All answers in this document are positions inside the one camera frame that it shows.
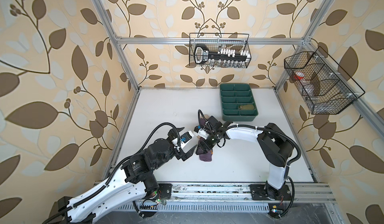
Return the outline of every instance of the green storage box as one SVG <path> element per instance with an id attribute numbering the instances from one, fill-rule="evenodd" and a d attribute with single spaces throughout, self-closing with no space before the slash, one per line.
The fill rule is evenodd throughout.
<path id="1" fill-rule="evenodd" d="M 221 110 L 224 121 L 253 121 L 259 114 L 251 87 L 245 83 L 220 85 Z M 240 110 L 239 106 L 253 104 L 254 110 Z"/>

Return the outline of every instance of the floral wallpaper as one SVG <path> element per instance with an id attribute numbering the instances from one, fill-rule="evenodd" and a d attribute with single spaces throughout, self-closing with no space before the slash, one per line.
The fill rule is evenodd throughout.
<path id="1" fill-rule="evenodd" d="M 0 223 L 101 179 L 133 90 L 90 0 L 0 0 Z"/>
<path id="2" fill-rule="evenodd" d="M 247 33 L 300 38 L 322 0 L 102 0 L 122 37 Z"/>
<path id="3" fill-rule="evenodd" d="M 250 45 L 248 68 L 218 68 L 189 65 L 186 45 L 123 45 L 128 62 L 142 87 L 216 87 L 220 83 L 249 83 L 273 87 L 284 70 L 284 58 L 292 45 Z"/>
<path id="4" fill-rule="evenodd" d="M 384 0 L 336 0 L 312 39 L 363 87 L 362 98 L 381 117 L 383 7 Z M 384 141 L 353 106 L 338 115 L 311 115 L 292 82 L 287 80 L 280 96 L 320 181 L 330 184 L 344 220 L 382 223 Z"/>

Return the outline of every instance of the wire basket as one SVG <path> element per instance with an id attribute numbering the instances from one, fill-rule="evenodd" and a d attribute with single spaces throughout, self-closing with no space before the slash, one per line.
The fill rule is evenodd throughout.
<path id="1" fill-rule="evenodd" d="M 365 91 L 324 49 L 319 48 L 315 52 L 300 52 L 285 58 L 284 68 L 311 114 L 339 114 Z M 326 57 L 337 64 L 338 71 L 329 67 L 324 61 Z M 353 91 L 350 84 L 358 90 Z"/>
<path id="2" fill-rule="evenodd" d="M 190 33 L 189 66 L 247 68 L 252 59 L 248 37 L 238 33 Z"/>

